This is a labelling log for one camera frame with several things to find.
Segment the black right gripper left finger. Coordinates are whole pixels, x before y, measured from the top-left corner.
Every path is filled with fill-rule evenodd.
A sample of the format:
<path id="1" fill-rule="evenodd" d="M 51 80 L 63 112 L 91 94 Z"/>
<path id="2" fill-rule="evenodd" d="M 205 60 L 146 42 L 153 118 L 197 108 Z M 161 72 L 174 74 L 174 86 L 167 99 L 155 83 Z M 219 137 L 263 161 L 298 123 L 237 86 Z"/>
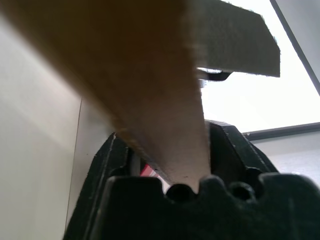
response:
<path id="1" fill-rule="evenodd" d="M 107 181 L 126 165 L 129 152 L 126 143 L 116 133 L 112 133 L 95 154 L 63 236 L 64 240 L 94 238 Z"/>

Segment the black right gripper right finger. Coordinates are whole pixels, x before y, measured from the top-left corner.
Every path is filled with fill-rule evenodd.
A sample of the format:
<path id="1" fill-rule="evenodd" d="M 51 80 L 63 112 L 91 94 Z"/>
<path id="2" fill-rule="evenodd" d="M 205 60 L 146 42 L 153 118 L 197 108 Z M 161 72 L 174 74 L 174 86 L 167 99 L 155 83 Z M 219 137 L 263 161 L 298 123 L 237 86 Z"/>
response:
<path id="1" fill-rule="evenodd" d="M 211 173 L 221 178 L 227 187 L 236 182 L 248 184 L 259 198 L 263 194 L 259 175 L 277 173 L 276 167 L 234 125 L 213 120 L 205 123 L 210 142 Z"/>

